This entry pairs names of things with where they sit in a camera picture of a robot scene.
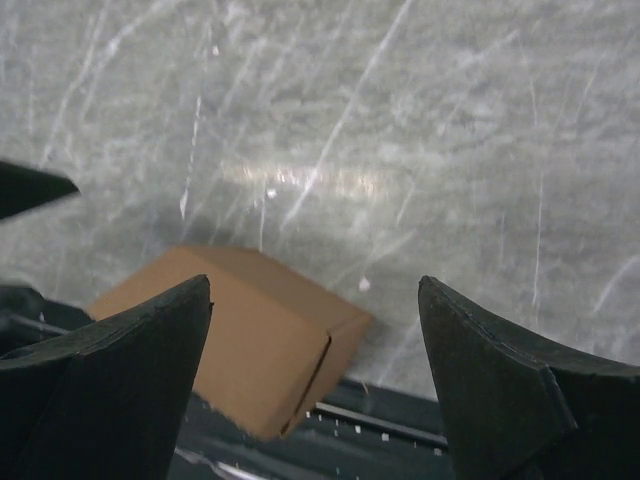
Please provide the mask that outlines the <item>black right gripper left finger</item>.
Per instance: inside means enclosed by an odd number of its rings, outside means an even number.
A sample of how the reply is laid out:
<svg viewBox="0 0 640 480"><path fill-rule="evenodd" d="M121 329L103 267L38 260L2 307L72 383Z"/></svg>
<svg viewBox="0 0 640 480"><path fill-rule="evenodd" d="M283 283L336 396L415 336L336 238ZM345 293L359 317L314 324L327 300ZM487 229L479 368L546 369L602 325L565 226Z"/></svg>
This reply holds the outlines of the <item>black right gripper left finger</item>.
<svg viewBox="0 0 640 480"><path fill-rule="evenodd" d="M74 330L4 292L2 477L165 478L211 316L203 275Z"/></svg>

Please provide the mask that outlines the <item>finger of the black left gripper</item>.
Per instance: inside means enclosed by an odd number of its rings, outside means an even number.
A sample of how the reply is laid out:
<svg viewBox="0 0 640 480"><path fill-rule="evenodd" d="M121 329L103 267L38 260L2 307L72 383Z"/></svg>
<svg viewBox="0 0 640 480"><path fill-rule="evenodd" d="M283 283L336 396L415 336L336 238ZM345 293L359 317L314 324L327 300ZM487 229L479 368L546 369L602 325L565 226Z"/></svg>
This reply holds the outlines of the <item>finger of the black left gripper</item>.
<svg viewBox="0 0 640 480"><path fill-rule="evenodd" d="M64 175L1 160L2 219L79 193L79 188Z"/></svg>

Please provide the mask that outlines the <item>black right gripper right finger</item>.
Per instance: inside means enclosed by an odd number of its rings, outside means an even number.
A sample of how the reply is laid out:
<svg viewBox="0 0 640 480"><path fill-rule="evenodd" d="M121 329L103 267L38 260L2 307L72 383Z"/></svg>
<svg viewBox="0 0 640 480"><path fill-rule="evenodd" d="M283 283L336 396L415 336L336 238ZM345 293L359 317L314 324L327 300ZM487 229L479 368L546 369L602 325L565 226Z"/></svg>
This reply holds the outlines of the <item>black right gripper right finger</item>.
<svg viewBox="0 0 640 480"><path fill-rule="evenodd" d="M638 367L549 340L434 277L418 303L457 478L638 478Z"/></svg>

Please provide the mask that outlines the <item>brown cardboard box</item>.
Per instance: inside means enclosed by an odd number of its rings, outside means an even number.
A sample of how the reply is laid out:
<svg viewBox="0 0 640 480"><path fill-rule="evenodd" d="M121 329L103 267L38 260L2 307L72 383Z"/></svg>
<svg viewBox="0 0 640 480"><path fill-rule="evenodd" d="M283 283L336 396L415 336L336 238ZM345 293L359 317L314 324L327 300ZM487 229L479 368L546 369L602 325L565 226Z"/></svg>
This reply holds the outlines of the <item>brown cardboard box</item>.
<svg viewBox="0 0 640 480"><path fill-rule="evenodd" d="M195 392L255 438L288 435L346 373L372 315L257 250L195 245L168 250L87 311L102 320L199 274L214 307Z"/></svg>

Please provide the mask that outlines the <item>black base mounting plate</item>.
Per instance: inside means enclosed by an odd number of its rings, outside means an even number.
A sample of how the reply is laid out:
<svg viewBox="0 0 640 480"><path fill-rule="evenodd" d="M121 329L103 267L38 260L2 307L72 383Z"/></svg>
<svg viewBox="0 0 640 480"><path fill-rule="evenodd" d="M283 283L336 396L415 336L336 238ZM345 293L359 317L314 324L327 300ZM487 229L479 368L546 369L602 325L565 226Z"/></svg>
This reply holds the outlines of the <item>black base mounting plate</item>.
<svg viewBox="0 0 640 480"><path fill-rule="evenodd" d="M92 321L82 310L21 290L39 303L39 319L65 330ZM430 401L373 391L355 410L355 388L345 383L338 400L306 414L302 426L283 440L252 439L192 394L169 472L163 479L449 479L447 447Z"/></svg>

